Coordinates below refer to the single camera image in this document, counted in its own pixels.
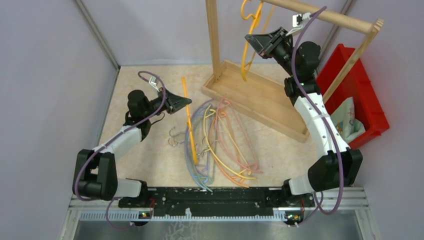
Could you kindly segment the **deep yellow hanger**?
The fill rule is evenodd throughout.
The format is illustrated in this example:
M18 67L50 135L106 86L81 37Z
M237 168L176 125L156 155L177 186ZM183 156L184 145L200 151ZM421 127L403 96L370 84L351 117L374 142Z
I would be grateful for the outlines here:
M261 21L261 17L262 17L262 8L264 6L264 1L261 1L256 9L255 13L250 13L245 15L244 14L244 9L245 9L245 5L248 1L244 0L240 6L240 16L244 21L247 21L249 19L251 19L251 25L249 27L249 31L248 34L252 34L253 30L257 28L257 26L259 25L260 21ZM269 24L269 21L274 13L275 10L275 6L272 5L269 14L267 15L267 19L263 25L262 31L261 33L264 34L265 30L267 29L267 26ZM242 58L241 58L241 65L240 65L240 75L243 81L247 81L247 73L249 72L252 63L255 59L255 53L252 54L251 58L249 61L247 60L247 53L248 53L248 42L245 41L245 45L244 45L244 49L243 49L243 53L242 53Z
M187 84L186 84L186 79L185 79L184 76L181 77L181 83L182 83L183 95L184 95L185 98L188 99ZM198 161L197 154L196 154L196 145L195 145L194 136L193 136L193 128L192 128L192 121L191 121L189 104L185 106L185 109L186 109L186 115L187 115L187 123L186 124L187 124L187 127L188 127L188 136L189 136L189 140L190 140L192 161L193 161L194 165L196 166L199 163L199 161Z

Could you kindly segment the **pink hanger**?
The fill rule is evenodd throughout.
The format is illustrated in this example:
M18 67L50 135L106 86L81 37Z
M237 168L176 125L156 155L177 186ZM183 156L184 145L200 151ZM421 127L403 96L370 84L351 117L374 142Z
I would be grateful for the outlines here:
M255 153L254 146L252 144L252 141L245 129L244 124L242 123L242 119L239 116L238 113L236 113L235 107L232 104L232 102L229 100L228 97L224 96L218 101L218 105L215 109L216 111L225 111L228 118L223 118L222 122L218 123L218 129L220 131L220 135L222 137L223 142L226 144L227 149L231 152L233 156L236 155L235 148L233 146L233 143L231 142L231 139L229 138L229 135L224 130L223 125L227 124L227 120L230 121L230 124L232 126L232 130L234 132L234 138L235 141L243 154L244 158L248 161L250 164L250 168L253 170L251 173L251 177L254 177L254 174L261 174L263 171L260 168L260 162L259 159ZM236 172L240 171L240 167L236 162L234 162L225 152L224 148L222 147L224 153L226 156L238 167L238 170L234 169L233 167L229 166L228 164L225 164L230 167L231 169L235 170Z

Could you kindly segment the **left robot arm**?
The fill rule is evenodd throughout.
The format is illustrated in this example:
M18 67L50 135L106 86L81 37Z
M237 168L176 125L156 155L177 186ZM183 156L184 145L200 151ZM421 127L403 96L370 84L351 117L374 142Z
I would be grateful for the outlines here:
M164 88L153 100L149 100L142 90L131 91L127 98L128 112L119 132L102 145L80 150L76 156L72 191L79 200L130 198L136 206L146 206L150 200L146 182L118 178L116 163L147 137L153 116L162 112L171 115L192 103L190 98Z

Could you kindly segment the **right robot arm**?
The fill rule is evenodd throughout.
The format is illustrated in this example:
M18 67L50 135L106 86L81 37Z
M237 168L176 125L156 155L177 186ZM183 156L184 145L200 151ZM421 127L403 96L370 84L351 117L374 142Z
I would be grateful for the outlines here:
M325 107L314 77L321 47L312 42L293 43L292 35L280 27L263 34L247 34L246 41L263 59L274 59L290 77L284 91L300 114L317 148L317 161L302 176L284 181L281 199L295 206L302 195L351 186L363 161L360 150L340 136Z

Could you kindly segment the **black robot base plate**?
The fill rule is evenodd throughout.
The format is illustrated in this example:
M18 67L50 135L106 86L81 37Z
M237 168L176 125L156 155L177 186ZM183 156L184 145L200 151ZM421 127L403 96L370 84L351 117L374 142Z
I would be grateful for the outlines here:
M120 208L148 208L155 217L265 217L274 209L314 207L310 193L288 195L280 187L151 187L138 197L124 197Z

